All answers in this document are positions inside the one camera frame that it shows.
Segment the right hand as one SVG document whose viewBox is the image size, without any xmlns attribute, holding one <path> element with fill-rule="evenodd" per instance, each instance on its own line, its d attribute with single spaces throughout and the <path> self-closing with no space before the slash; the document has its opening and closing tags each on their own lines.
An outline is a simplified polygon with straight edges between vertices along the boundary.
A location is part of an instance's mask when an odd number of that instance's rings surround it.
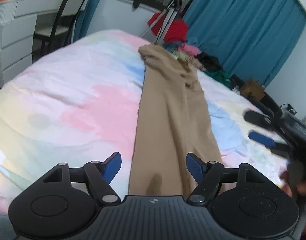
<svg viewBox="0 0 306 240">
<path fill-rule="evenodd" d="M 287 184 L 288 182 L 288 172 L 285 171 L 280 175 L 280 179 L 284 180 L 286 182 L 286 184 L 282 187 L 282 190 L 290 197 L 292 197 L 293 193 L 292 190 L 290 188 L 290 186 Z M 297 192 L 299 194 L 301 194 L 302 196 L 306 196 L 306 181 L 299 183 L 296 186 Z M 306 228 L 304 229 L 301 239 L 306 239 Z"/>
</svg>

